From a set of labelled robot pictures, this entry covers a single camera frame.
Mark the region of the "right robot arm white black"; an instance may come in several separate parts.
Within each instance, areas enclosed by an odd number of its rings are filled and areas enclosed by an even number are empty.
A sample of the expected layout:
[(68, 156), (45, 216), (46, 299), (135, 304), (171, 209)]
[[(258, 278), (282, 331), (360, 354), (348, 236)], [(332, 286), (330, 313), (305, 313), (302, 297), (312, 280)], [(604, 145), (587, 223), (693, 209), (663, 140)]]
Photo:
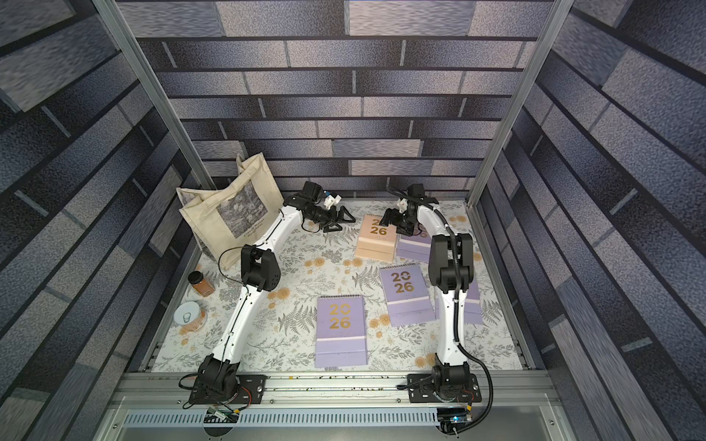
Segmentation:
[(448, 402), (472, 388), (469, 360), (463, 347), (463, 314), (468, 290), (474, 281), (472, 235), (457, 233), (439, 208), (439, 202), (414, 184), (405, 191), (388, 187), (398, 198), (387, 209), (382, 225), (393, 225), (410, 236), (421, 226), (431, 238), (428, 279), (439, 299), (441, 341), (432, 367), (431, 385), (440, 400)]

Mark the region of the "peach 2026 calendar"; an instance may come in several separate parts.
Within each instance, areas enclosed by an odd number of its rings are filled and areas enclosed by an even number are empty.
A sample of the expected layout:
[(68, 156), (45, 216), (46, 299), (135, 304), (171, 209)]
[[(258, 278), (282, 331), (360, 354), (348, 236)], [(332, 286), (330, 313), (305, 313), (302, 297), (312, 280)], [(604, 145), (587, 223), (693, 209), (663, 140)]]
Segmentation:
[(366, 214), (360, 226), (355, 257), (373, 259), (386, 263), (395, 260), (397, 231), (393, 225), (380, 224), (381, 216)]

